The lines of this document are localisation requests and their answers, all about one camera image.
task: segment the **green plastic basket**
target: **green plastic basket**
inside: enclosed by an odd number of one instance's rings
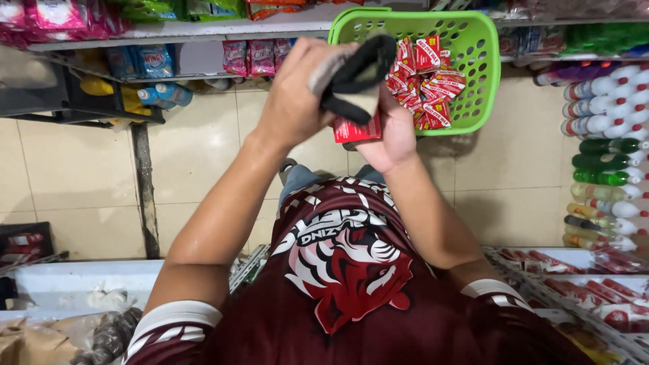
[[[467,87],[450,104],[451,126],[416,134],[471,133],[489,119],[500,82],[500,53],[496,27],[487,16],[474,11],[394,12],[390,8],[356,7],[334,20],[329,43],[362,42],[375,29],[412,40],[438,35],[441,46],[454,57],[452,68],[467,75]]]

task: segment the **tiled floor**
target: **tiled floor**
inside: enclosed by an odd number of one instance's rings
[[[246,82],[196,96],[149,127],[160,250],[227,169],[256,125],[268,84]],[[490,120],[477,133],[425,138],[417,146],[433,180],[490,245],[560,245],[570,199],[570,157],[559,88],[504,77]],[[0,222],[50,221],[56,249],[72,259],[145,256],[127,132],[0,120]],[[326,129],[291,156],[312,170],[354,174],[364,159]],[[244,252],[268,243],[281,189],[272,183]]]

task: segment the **person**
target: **person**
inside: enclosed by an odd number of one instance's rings
[[[123,363],[592,363],[488,263],[385,87],[383,137],[356,144],[371,168],[324,180],[283,165],[334,118],[307,84],[341,47],[354,45],[297,41],[257,127],[171,245]],[[280,167],[268,261],[231,301],[230,266]]]

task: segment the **bleach bottle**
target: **bleach bottle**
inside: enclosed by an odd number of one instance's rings
[[[182,107],[187,106],[193,96],[191,91],[175,83],[168,85],[163,83],[156,84],[156,91],[158,92],[160,99],[172,101]]]
[[[138,97],[144,105],[157,105],[163,109],[171,109],[176,106],[173,101],[160,99],[158,92],[154,88],[139,89]]]

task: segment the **jeans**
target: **jeans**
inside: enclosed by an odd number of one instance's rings
[[[354,177],[358,179],[369,180],[374,183],[386,183],[383,175],[374,170],[374,168],[370,165],[364,165]],[[286,178],[286,185],[280,193],[280,204],[278,208],[282,206],[282,202],[290,193],[294,192],[295,190],[305,188],[309,185],[319,183],[321,181],[324,181],[324,179],[311,172],[311,170],[309,170],[309,168],[307,168],[305,165],[293,166],[288,173],[288,177]]]

